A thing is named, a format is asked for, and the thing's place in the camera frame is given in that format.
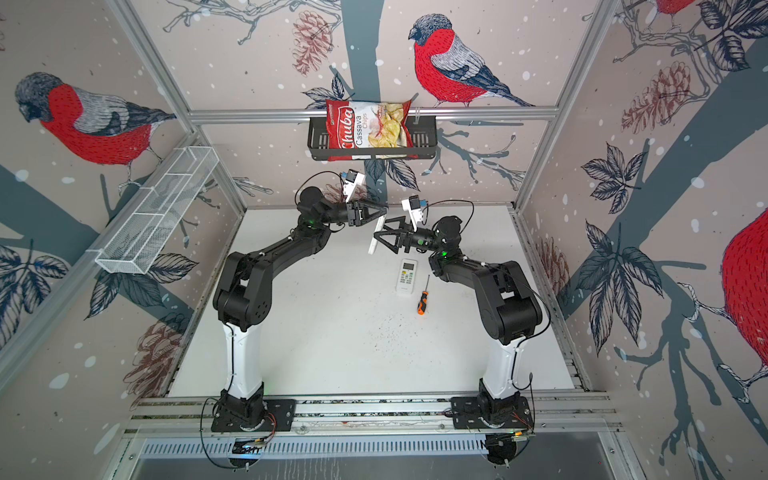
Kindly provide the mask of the orange black screwdriver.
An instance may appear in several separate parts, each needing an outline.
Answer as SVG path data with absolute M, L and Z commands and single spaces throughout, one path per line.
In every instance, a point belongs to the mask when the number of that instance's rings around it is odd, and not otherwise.
M 428 304 L 428 295 L 429 295 L 429 282 L 430 282 L 431 276 L 427 276 L 427 280 L 425 281 L 424 289 L 421 292 L 418 304 L 417 304 L 417 313 L 419 315 L 424 315 L 427 310 L 427 304 Z

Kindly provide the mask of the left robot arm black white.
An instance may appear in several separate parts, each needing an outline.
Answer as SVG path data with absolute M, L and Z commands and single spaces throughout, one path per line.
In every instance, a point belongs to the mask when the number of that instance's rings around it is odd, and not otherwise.
M 272 308 L 273 280 L 319 253 L 334 224 L 359 227 L 384 217 L 388 207 L 369 200 L 333 203 L 317 187 L 299 195 L 296 227 L 284 239 L 251 253 L 227 256 L 212 305 L 229 344 L 229 380 L 213 408 L 216 433 L 255 431 L 270 418 L 260 366 L 261 324 Z

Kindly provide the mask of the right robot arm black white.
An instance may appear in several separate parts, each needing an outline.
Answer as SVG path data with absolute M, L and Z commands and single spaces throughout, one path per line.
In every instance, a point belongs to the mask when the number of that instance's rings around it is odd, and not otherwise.
M 373 238 L 394 253 L 428 252 L 432 275 L 471 289 L 481 323 L 493 345 L 476 396 L 478 416 L 490 428 L 533 429 L 533 414 L 515 375 L 520 348 L 543 320 L 537 293 L 516 261 L 487 263 L 460 248 L 462 221 L 445 216 L 430 228 L 413 228 L 403 217 L 388 219 Z

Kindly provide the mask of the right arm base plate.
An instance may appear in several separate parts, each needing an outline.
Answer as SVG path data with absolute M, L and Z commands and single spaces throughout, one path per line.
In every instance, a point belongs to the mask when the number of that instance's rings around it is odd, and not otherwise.
M 501 400 L 485 395 L 452 397 L 448 416 L 458 430 L 529 430 L 534 424 L 528 399 L 519 393 Z

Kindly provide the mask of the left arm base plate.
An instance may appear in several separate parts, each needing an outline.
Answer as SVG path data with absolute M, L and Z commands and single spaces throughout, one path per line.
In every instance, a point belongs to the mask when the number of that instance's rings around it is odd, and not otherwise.
M 235 400 L 229 396 L 216 401 L 211 431 L 215 433 L 288 432 L 297 402 L 294 399 Z

